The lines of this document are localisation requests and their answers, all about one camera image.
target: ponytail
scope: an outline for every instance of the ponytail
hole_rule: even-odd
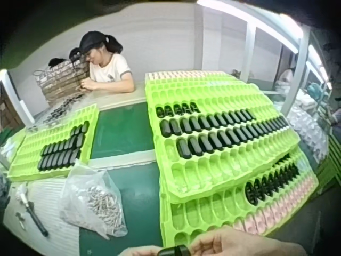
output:
[[[109,52],[121,53],[123,46],[111,35],[105,35],[105,47]]]

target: factory floor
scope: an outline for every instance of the factory floor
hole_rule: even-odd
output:
[[[270,236],[281,241],[299,243],[309,255],[333,255],[332,251],[338,249],[337,239],[341,237],[340,205],[341,187],[336,185],[307,203],[288,223]],[[2,225],[0,225],[0,241],[0,252],[11,251],[12,255],[22,252],[27,256],[40,255]]]

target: clear plastic bag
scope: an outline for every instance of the clear plastic bag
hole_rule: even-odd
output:
[[[73,225],[108,235],[125,236],[121,194],[107,171],[95,171],[79,162],[69,173],[59,200],[59,215]]]

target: plastic bag of parts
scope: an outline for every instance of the plastic bag of parts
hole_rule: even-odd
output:
[[[280,111],[283,102],[275,102],[274,106]],[[319,126],[317,121],[296,105],[292,106],[287,120],[291,127],[299,134],[302,141],[312,150],[318,163],[324,160],[328,155],[328,135]]]
[[[70,224],[108,235],[125,236],[121,194],[107,171],[95,171],[79,162],[69,173],[59,199],[59,215]]]

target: fluorescent light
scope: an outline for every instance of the fluorescent light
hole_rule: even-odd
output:
[[[318,78],[318,80],[321,82],[321,84],[324,83],[324,81],[323,81],[322,77],[320,76],[320,74],[318,73],[318,71],[313,67],[313,65],[309,61],[306,62],[306,65],[307,65],[308,69],[310,69],[311,72],[314,73],[314,75]]]
[[[280,17],[283,19],[287,27],[297,38],[303,38],[302,28],[291,17],[285,14],[280,14]]]
[[[320,58],[318,52],[315,50],[315,48],[312,45],[309,45],[308,49],[309,49],[309,55],[311,56],[311,59],[314,61],[314,63],[317,66],[322,65],[321,58]]]
[[[204,7],[208,7],[211,9],[215,9],[218,11],[222,11],[225,13],[228,13],[232,16],[235,16],[239,19],[242,19],[246,22],[250,22],[251,24],[255,25],[259,29],[267,32],[269,35],[276,38],[278,41],[280,41],[282,44],[284,44],[287,48],[289,48],[294,54],[298,53],[298,49],[284,36],[282,36],[280,33],[278,33],[273,28],[269,27],[264,22],[258,20],[257,18],[253,17],[252,15],[232,6],[226,3],[223,3],[221,1],[217,0],[198,0],[197,4],[200,4]]]
[[[320,71],[321,71],[323,79],[325,81],[327,81],[328,80],[328,75],[327,75],[326,69],[324,67],[320,67]]]

